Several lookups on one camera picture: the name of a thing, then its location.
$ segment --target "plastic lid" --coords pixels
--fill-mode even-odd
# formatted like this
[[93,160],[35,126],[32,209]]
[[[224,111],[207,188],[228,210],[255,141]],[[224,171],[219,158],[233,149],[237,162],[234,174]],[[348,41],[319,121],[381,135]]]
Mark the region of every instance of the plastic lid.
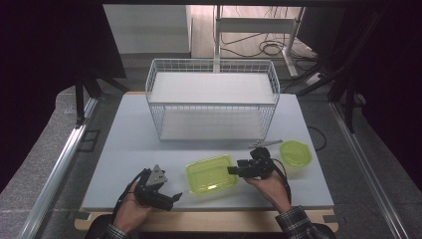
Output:
[[189,163],[186,174],[190,192],[202,195],[235,185],[238,177],[229,174],[228,166],[232,166],[232,159],[228,154]]
[[280,145],[280,156],[292,166],[303,167],[310,164],[313,156],[306,143],[289,140]]

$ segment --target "white tabletop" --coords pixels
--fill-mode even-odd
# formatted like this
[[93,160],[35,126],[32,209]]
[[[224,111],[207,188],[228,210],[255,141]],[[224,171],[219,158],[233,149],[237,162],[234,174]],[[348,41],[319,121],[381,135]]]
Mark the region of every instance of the white tabletop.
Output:
[[[305,168],[285,164],[292,188],[293,205],[333,207],[320,165],[294,95],[281,95],[266,140],[299,140],[310,146],[313,160]],[[91,180],[82,207],[88,210],[114,208],[127,184],[144,168],[159,164],[168,178],[160,192],[168,196],[183,192],[173,210],[247,210],[271,208],[261,194],[240,178],[228,189],[201,196],[190,194],[185,167],[188,163],[229,154],[250,159],[247,141],[177,142],[158,139],[145,95],[123,96],[103,153]],[[279,145],[267,146],[272,158],[280,159]]]

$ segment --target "hand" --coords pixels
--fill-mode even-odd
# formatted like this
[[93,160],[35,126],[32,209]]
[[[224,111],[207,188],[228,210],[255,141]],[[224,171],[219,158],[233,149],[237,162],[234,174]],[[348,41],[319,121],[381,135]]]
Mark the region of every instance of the hand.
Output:
[[245,181],[254,185],[279,213],[289,211],[292,208],[283,181],[275,171],[266,179],[260,180],[251,177],[245,178]]
[[133,184],[129,193],[123,199],[113,223],[116,228],[124,233],[128,233],[138,228],[152,211],[152,207],[139,205],[133,194],[135,187],[136,183]]

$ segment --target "metal rail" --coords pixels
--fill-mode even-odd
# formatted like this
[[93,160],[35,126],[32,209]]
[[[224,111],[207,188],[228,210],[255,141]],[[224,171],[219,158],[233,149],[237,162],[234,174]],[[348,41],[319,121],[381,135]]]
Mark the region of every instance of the metal rail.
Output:
[[30,239],[34,238],[40,228],[41,223],[56,195],[56,192],[62,182],[62,179],[68,169],[70,162],[75,154],[78,144],[84,134],[87,122],[97,104],[97,100],[90,99],[85,107],[86,118],[84,124],[79,128],[74,128],[65,147],[60,154],[56,165],[54,166],[46,184],[43,187],[37,201],[35,202],[31,212],[29,213],[22,230],[20,231],[17,238]]
[[375,201],[378,204],[379,209],[381,210],[381,213],[384,216],[385,221],[387,222],[394,238],[409,238],[403,227],[401,219],[394,208],[394,205],[391,203],[390,199],[382,188],[381,183],[376,177],[375,172],[373,171],[365,153],[363,152],[363,149],[360,147],[356,136],[354,133],[350,133],[348,131],[347,125],[343,121],[344,115],[341,111],[339,103],[329,103],[329,105],[335,114],[335,118],[337,119],[341,131],[343,132],[345,139],[347,140],[347,143],[350,146],[354,157],[356,158],[357,164],[362,171],[363,177],[365,178],[369,189],[371,190]]

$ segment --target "white wire basket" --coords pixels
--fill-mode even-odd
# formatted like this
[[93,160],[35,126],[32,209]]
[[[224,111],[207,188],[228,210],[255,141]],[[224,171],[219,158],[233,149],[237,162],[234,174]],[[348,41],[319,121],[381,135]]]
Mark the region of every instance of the white wire basket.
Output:
[[155,59],[145,91],[161,140],[264,140],[280,85],[271,61]]

